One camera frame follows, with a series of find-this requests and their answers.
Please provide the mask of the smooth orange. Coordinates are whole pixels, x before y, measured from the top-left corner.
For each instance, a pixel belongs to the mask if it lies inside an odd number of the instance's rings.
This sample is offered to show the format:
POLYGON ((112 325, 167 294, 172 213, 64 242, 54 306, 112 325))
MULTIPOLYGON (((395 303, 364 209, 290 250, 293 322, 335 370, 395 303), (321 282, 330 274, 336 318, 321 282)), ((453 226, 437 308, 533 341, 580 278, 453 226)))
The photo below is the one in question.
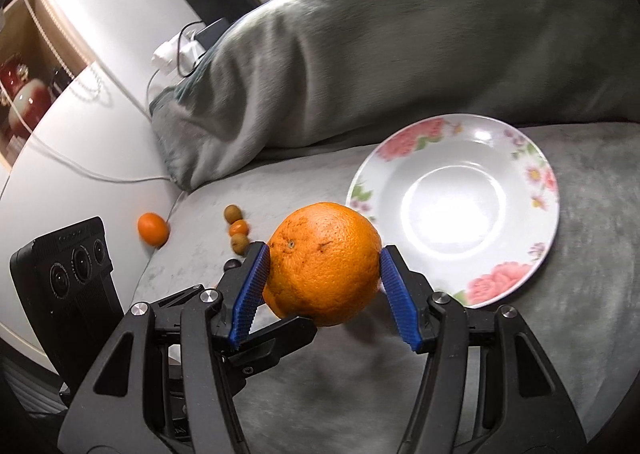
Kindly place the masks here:
POLYGON ((166 220, 155 213, 142 214, 137 221, 137 230, 140 239, 154 248, 162 247, 170 234, 166 220))

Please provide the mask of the large orange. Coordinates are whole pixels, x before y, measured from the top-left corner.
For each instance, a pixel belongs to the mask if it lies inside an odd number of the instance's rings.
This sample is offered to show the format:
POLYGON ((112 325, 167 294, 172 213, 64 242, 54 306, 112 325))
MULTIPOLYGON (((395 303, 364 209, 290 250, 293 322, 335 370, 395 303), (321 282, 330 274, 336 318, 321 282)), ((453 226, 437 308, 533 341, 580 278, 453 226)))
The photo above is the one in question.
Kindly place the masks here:
POLYGON ((381 238, 366 217, 344 205, 319 202, 293 211, 268 248, 270 272, 262 297, 281 319, 343 324, 378 292, 381 238))

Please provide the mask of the small orange kumquat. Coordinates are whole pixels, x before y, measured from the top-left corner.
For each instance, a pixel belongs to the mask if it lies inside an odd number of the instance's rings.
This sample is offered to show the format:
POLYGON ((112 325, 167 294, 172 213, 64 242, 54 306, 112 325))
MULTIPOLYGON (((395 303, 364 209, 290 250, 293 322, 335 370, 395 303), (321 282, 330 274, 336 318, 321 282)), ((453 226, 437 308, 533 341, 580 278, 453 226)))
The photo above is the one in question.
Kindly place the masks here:
POLYGON ((235 220, 235 222, 232 222, 229 226, 228 233, 230 237, 234 237, 237 234, 242 234, 247 237, 250 234, 250 225, 245 219, 235 220))

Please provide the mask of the brown longan fruit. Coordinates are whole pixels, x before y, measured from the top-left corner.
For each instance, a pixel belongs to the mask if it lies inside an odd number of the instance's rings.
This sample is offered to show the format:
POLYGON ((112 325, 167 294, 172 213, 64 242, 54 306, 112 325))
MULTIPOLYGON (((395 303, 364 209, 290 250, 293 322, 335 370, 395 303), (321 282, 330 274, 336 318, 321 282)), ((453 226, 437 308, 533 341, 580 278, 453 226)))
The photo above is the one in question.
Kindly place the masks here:
POLYGON ((243 219, 243 213, 238 205, 230 204, 224 207, 224 220, 229 226, 243 219))

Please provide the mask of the dark cherry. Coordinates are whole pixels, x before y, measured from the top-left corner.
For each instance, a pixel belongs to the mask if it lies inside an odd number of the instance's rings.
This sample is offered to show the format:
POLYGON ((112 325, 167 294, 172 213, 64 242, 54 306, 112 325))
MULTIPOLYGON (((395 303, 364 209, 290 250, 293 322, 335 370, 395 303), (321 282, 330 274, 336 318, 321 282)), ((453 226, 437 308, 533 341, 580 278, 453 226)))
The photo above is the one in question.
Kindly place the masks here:
POLYGON ((242 266, 242 261, 241 260, 235 259, 235 258, 228 259, 224 263, 224 272, 227 272, 227 271, 235 269, 235 268, 239 268, 240 266, 242 266))

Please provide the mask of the red white vase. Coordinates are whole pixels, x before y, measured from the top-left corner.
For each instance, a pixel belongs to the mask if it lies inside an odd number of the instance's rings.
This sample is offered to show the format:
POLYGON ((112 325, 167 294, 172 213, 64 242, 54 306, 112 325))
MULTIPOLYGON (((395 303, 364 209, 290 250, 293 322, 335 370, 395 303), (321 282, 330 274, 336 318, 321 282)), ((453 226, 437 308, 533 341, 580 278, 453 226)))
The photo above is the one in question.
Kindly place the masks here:
POLYGON ((9 125, 15 136, 27 139, 29 132, 51 107, 49 88, 39 78, 34 78, 17 92, 13 99, 15 109, 9 110, 9 125))

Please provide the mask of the white floral plate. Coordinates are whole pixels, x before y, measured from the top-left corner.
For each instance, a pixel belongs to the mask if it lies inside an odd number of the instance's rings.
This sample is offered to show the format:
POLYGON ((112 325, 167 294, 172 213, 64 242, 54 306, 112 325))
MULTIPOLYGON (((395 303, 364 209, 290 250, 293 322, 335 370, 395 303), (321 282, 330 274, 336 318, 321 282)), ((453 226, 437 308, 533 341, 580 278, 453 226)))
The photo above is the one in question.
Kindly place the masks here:
POLYGON ((536 272, 555 238, 560 193, 529 137, 475 114, 429 117, 381 142, 346 203, 436 291, 481 308, 536 272))

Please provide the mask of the white power strip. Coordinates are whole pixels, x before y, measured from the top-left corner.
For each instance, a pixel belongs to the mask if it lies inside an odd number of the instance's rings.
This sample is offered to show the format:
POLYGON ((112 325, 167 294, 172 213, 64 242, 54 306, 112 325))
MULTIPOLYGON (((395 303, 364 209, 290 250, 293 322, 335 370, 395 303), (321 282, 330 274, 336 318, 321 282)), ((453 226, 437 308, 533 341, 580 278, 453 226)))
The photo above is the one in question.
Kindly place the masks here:
POLYGON ((160 44, 153 52, 152 66, 166 76, 174 72, 181 76, 191 73, 205 54, 204 47, 194 34, 189 30, 160 44))

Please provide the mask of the black power adapter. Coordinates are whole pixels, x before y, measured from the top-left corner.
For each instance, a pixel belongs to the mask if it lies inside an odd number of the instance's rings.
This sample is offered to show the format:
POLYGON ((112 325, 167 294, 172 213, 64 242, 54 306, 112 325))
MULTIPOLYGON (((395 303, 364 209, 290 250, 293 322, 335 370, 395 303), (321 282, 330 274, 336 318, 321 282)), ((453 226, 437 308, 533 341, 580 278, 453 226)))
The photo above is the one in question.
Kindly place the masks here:
POLYGON ((229 21, 226 18, 220 18, 196 32, 194 40, 196 40, 205 50, 208 50, 218 42, 219 38, 221 38, 229 28, 229 21))

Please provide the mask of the grey blanket covered cushion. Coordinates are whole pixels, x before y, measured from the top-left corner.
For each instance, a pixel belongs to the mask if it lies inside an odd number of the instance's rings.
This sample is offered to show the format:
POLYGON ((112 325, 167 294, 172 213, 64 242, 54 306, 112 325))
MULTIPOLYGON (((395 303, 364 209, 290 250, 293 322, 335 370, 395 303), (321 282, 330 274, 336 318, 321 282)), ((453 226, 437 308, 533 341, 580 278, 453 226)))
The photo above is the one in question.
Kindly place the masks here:
POLYGON ((256 159, 343 149, 448 112, 637 121, 638 0, 270 0, 151 103, 192 191, 256 159))

